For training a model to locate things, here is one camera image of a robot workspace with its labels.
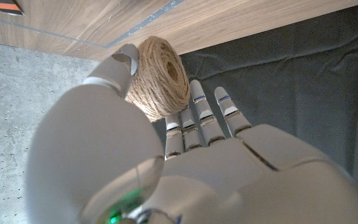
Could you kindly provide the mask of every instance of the wooden surface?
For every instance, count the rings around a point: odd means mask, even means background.
[[[0,44],[91,60],[102,60],[122,44],[139,45],[150,35],[167,39],[183,54],[358,5],[355,0],[17,2],[25,16],[0,12]]]

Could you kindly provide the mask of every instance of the white robotic hand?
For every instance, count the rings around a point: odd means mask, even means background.
[[[358,188],[327,155],[269,125],[252,128],[217,87],[225,139],[199,81],[190,88],[197,119],[189,107],[166,117],[165,167],[143,210],[169,223],[358,223]]]
[[[221,87],[233,138],[192,81],[197,120],[189,108],[166,118],[164,160],[145,114],[124,101],[137,57],[123,46],[43,118],[26,171],[30,223],[358,223],[345,172],[277,128],[251,128]]]
[[[201,127],[201,135],[205,142],[204,146],[210,146],[216,141],[225,140],[222,129],[209,107],[199,81],[191,81],[190,89],[191,99],[196,108],[197,123]],[[238,110],[224,88],[217,87],[215,89],[215,99],[232,137],[247,128],[251,128],[251,124]],[[197,147],[203,147],[199,129],[189,107],[177,114],[167,116],[165,123],[167,125],[166,158],[172,158]]]

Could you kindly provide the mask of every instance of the black cloth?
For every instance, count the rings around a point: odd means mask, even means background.
[[[358,6],[181,58],[221,127],[217,86],[254,126],[270,124],[310,143],[358,184]],[[164,121],[154,126],[165,142]]]

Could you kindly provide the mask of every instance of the jute twine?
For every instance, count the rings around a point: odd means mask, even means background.
[[[139,67],[125,100],[140,108],[151,122],[184,109],[190,87],[175,50],[166,40],[152,36],[138,50]]]

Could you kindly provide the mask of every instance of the gray concrete surface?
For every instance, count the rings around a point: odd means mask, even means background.
[[[0,223],[28,223],[24,172],[46,111],[97,62],[0,45]]]

